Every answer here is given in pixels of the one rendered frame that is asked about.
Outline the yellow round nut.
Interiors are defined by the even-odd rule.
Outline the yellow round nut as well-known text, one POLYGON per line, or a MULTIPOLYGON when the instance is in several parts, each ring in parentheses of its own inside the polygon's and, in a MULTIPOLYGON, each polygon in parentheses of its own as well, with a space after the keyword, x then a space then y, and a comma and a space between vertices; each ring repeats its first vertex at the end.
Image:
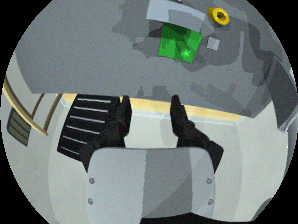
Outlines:
POLYGON ((214 22, 217 22, 222 25, 226 25, 229 22, 228 14, 223 9, 211 7, 208 9, 207 13, 209 18, 214 22), (217 17, 217 12, 220 15, 220 20, 217 17))

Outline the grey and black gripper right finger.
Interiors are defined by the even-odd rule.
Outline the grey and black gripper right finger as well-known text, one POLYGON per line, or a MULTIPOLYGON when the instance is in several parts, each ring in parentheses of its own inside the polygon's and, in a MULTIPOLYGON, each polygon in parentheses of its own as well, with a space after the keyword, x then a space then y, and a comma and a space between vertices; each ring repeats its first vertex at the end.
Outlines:
POLYGON ((173 133, 178 137, 176 147, 200 147, 207 150, 211 157, 215 174, 224 149, 214 141, 210 141, 207 135, 195 128, 193 121, 188 120, 185 107, 181 105, 178 95, 172 96, 170 117, 173 133))

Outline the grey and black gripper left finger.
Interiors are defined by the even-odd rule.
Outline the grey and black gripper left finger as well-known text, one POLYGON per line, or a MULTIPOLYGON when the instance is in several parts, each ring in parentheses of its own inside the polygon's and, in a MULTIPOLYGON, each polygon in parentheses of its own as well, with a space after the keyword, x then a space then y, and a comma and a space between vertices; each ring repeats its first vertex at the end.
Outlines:
POLYGON ((90 158, 98 148, 126 148, 124 137, 129 134, 131 117, 132 108, 130 98, 128 95, 125 95, 122 98, 121 104, 117 106, 113 121, 108 122, 106 129, 96 135, 92 141, 79 148, 79 156, 86 172, 88 172, 90 158))

